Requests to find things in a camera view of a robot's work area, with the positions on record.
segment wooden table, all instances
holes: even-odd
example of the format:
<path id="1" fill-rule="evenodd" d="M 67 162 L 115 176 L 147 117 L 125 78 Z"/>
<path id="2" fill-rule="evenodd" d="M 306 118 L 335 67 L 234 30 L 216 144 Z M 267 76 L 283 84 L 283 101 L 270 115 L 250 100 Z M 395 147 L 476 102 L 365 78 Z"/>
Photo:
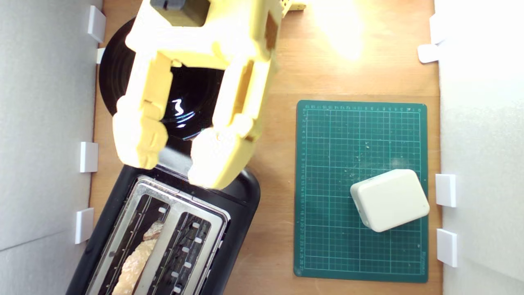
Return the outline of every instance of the wooden table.
<path id="1" fill-rule="evenodd" d="M 105 0 L 106 42 L 138 11 L 138 0 Z M 440 171 L 439 80 L 422 65 L 417 46 L 429 42 L 433 0 L 316 0 L 282 22 L 281 69 L 266 105 L 264 134 L 249 167 L 260 181 L 258 211 L 225 294 L 442 294 L 436 259 L 435 173 Z M 417 102 L 428 106 L 430 251 L 426 284 L 298 278 L 293 274 L 295 112 L 301 99 Z M 94 141 L 99 171 L 90 205 L 98 218 L 122 164 L 111 117 L 96 95 Z"/>

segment white bracket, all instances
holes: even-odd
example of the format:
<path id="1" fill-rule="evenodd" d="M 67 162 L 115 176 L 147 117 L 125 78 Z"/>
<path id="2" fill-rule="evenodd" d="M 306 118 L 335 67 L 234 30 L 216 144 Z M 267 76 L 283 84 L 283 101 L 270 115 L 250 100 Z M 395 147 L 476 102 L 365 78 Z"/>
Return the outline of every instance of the white bracket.
<path id="1" fill-rule="evenodd" d="M 435 175 L 435 191 L 437 204 L 452 208 L 457 206 L 455 175 Z"/>
<path id="2" fill-rule="evenodd" d="M 74 243 L 80 244 L 88 240 L 93 233 L 94 209 L 87 208 L 82 211 L 77 211 L 76 232 L 74 235 Z"/>
<path id="3" fill-rule="evenodd" d="M 436 230 L 436 258 L 457 267 L 457 234 L 442 228 Z"/>
<path id="4" fill-rule="evenodd" d="M 437 61 L 440 58 L 438 45 L 444 41 L 448 34 L 448 25 L 441 14 L 435 13 L 429 18 L 431 44 L 420 45 L 417 49 L 419 61 L 423 64 Z"/>
<path id="5" fill-rule="evenodd" d="M 105 15 L 94 5 L 89 8 L 88 34 L 102 43 L 105 35 Z"/>
<path id="6" fill-rule="evenodd" d="M 98 143 L 80 143 L 80 172 L 98 171 Z"/>
<path id="7" fill-rule="evenodd" d="M 104 55 L 105 47 L 99 48 L 96 52 L 96 64 L 99 65 L 102 62 L 102 56 Z"/>

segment black plate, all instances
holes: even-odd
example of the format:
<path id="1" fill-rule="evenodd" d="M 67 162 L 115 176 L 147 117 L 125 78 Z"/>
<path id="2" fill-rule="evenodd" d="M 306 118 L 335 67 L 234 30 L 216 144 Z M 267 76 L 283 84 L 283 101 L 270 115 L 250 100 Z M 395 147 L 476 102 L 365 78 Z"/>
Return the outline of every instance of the black plate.
<path id="1" fill-rule="evenodd" d="M 134 21 L 128 21 L 113 35 L 100 63 L 100 93 L 111 115 L 116 113 L 117 100 L 126 93 L 135 59 L 135 52 L 125 45 Z M 189 139 L 211 126 L 224 71 L 182 66 L 171 68 L 171 72 L 173 82 L 161 121 L 169 135 Z"/>

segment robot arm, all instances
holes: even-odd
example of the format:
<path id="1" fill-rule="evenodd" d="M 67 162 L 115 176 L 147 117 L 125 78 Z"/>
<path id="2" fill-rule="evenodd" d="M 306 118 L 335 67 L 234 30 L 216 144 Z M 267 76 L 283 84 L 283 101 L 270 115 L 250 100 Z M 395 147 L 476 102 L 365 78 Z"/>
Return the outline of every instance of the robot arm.
<path id="1" fill-rule="evenodd" d="M 245 167 L 260 136 L 260 110 L 277 68 L 281 2 L 174 0 L 154 7 L 155 2 L 143 1 L 126 38 L 136 56 L 113 117 L 118 156 L 134 167 L 151 169 L 158 163 L 168 138 L 160 120 L 172 66 L 222 69 L 213 126 L 193 140 L 188 178 L 192 184 L 224 188 Z"/>

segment green cutting mat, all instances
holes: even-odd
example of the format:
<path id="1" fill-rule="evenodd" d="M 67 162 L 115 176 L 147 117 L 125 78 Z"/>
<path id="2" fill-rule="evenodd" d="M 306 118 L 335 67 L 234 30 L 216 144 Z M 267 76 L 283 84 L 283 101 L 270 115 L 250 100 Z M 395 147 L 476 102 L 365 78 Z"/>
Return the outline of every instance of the green cutting mat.
<path id="1" fill-rule="evenodd" d="M 414 170 L 428 194 L 423 104 L 302 100 L 297 105 L 294 272 L 301 277 L 427 282 L 428 218 L 376 233 L 352 184 Z"/>

